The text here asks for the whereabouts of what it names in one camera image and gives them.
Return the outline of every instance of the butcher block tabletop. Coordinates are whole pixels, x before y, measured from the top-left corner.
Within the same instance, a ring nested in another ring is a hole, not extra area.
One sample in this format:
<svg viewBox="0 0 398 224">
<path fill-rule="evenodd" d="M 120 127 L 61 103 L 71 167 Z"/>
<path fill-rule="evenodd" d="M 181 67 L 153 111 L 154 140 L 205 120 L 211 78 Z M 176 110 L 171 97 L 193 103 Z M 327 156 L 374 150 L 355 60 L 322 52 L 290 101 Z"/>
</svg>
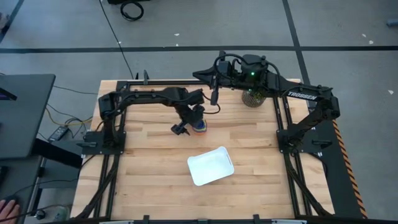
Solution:
<svg viewBox="0 0 398 224">
<path fill-rule="evenodd" d="M 116 89 L 117 80 L 104 80 L 99 95 Z M 168 86 L 139 85 L 132 89 L 161 90 Z M 188 91 L 211 90 L 205 85 L 188 85 Z M 170 128 L 180 119 L 173 107 L 160 104 L 132 105 L 127 109 L 126 147 L 119 161 L 112 220 L 252 219 L 293 218 L 292 202 L 283 155 L 278 150 L 277 120 L 272 98 L 258 108 L 242 103 L 241 91 L 220 89 L 218 114 L 205 114 L 207 133 L 179 136 Z M 289 98 L 294 123 L 308 114 L 306 101 Z M 209 101 L 207 112 L 217 110 Z M 282 111 L 284 126 L 287 127 Z M 91 129 L 101 122 L 96 105 Z M 227 148 L 234 165 L 234 174 L 206 185 L 196 186 L 188 169 L 187 159 L 220 146 Z M 322 163 L 308 154 L 301 154 L 307 187 L 330 213 L 333 206 Z M 80 172 L 72 208 L 78 215 L 98 188 L 103 156 L 97 155 Z M 303 202 L 296 186 L 300 211 Z M 104 194 L 101 214 L 106 209 L 108 193 Z"/>
</svg>

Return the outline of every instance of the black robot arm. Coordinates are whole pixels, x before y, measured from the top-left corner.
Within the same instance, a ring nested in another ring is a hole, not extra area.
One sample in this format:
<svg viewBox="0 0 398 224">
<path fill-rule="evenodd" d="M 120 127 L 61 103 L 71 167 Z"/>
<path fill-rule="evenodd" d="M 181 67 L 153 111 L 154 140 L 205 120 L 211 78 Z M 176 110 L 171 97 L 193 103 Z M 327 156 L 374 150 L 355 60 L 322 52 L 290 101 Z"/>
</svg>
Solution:
<svg viewBox="0 0 398 224">
<path fill-rule="evenodd" d="M 225 57 L 237 59 L 231 63 L 224 60 Z M 241 64 L 241 72 L 235 69 L 236 62 Z M 269 66 L 273 67 L 277 73 L 268 70 Z M 241 57 L 220 52 L 220 56 L 216 58 L 211 68 L 194 72 L 193 76 L 213 90 L 212 105 L 217 104 L 219 88 L 250 91 L 252 95 L 261 97 L 289 96 L 316 101 L 315 109 L 307 117 L 297 124 L 291 124 L 283 133 L 283 142 L 289 151 L 301 143 L 308 130 L 324 120 L 333 120 L 340 116 L 338 100 L 331 93 L 332 88 L 288 81 L 279 74 L 274 64 L 266 60 L 265 56 L 243 55 Z"/>
<path fill-rule="evenodd" d="M 201 106 L 204 103 L 202 89 L 192 92 L 179 87 L 168 87 L 160 91 L 114 91 L 98 99 L 99 115 L 103 120 L 103 147 L 114 147 L 119 144 L 115 120 L 118 115 L 125 113 L 128 106 L 154 103 L 175 108 L 181 122 L 174 125 L 171 130 L 177 135 L 189 134 L 185 125 L 196 126 L 203 119 L 205 109 Z"/>
</svg>

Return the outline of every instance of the white container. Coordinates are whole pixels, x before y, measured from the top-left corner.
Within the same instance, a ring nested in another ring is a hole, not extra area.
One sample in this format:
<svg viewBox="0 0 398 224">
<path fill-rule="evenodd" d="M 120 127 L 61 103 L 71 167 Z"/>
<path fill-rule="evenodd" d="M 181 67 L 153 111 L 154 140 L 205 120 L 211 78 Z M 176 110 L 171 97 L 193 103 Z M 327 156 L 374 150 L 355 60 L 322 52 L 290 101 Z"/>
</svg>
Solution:
<svg viewBox="0 0 398 224">
<path fill-rule="evenodd" d="M 189 157 L 188 166 L 196 186 L 202 186 L 234 173 L 234 166 L 224 146 L 199 156 Z"/>
</svg>

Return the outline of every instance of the concrete floor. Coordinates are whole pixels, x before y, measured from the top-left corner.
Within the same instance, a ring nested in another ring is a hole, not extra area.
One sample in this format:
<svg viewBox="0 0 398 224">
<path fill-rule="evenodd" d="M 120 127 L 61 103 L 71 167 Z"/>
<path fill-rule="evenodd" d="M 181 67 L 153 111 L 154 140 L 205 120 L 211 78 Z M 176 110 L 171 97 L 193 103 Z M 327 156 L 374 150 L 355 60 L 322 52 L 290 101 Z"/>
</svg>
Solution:
<svg viewBox="0 0 398 224">
<path fill-rule="evenodd" d="M 0 51 L 90 47 L 98 48 L 98 53 L 3 52 L 0 72 L 54 73 L 56 85 L 90 92 L 98 90 L 100 80 L 130 77 L 121 53 L 109 52 L 118 45 L 98 1 L 7 0 L 0 2 L 0 11 L 11 14 L 18 2 L 23 2 L 22 7 L 0 39 Z M 385 25 L 387 19 L 398 17 L 396 0 L 289 0 L 289 4 L 301 46 L 398 45 L 398 28 Z M 128 22 L 119 6 L 104 1 L 122 47 L 294 44 L 282 1 L 153 0 L 142 5 L 142 20 Z M 233 52 L 266 55 L 284 77 L 302 77 L 294 51 Z M 218 55 L 217 51 L 125 54 L 133 73 L 146 69 L 152 79 L 190 78 L 193 71 L 209 68 Z M 394 136 L 398 133 L 398 51 L 305 51 L 303 57 L 311 83 L 332 86 L 339 98 L 338 124 L 369 218 L 398 220 L 398 138 Z M 95 99 L 54 89 L 49 103 L 84 119 L 91 116 Z M 57 113 L 53 117 L 67 119 Z M 40 132 L 47 137 L 56 127 L 45 116 Z"/>
</svg>

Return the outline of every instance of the metal mesh basket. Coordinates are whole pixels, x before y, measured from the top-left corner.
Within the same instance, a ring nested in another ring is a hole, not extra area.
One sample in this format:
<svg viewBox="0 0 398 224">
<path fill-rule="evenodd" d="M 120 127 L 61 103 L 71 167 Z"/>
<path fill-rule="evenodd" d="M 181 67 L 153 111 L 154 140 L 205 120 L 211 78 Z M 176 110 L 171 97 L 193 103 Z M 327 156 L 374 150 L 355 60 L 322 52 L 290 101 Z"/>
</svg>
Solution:
<svg viewBox="0 0 398 224">
<path fill-rule="evenodd" d="M 251 96 L 249 91 L 242 92 L 242 102 L 248 107 L 251 108 L 259 107 L 263 104 L 265 100 L 266 100 L 265 97 Z"/>
</svg>

